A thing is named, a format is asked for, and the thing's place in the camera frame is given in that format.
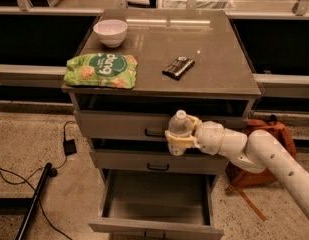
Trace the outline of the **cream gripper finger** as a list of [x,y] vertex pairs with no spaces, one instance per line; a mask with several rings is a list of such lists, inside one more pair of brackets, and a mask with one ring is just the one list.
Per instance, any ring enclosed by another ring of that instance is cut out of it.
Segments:
[[168,145],[172,148],[187,149],[200,147],[197,138],[194,137],[191,132],[176,134],[169,130],[166,130],[165,137],[168,141]]
[[202,123],[199,118],[193,115],[188,115],[188,119],[192,122],[194,128],[197,128]]

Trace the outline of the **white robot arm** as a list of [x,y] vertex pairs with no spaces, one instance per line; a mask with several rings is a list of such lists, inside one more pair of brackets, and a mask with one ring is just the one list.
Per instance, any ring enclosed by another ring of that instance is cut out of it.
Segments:
[[213,121],[202,122],[179,110],[170,119],[165,136],[169,152],[174,156],[197,148],[208,155],[224,156],[235,166],[251,173],[268,169],[309,220],[309,173],[269,132],[257,129],[246,135]]

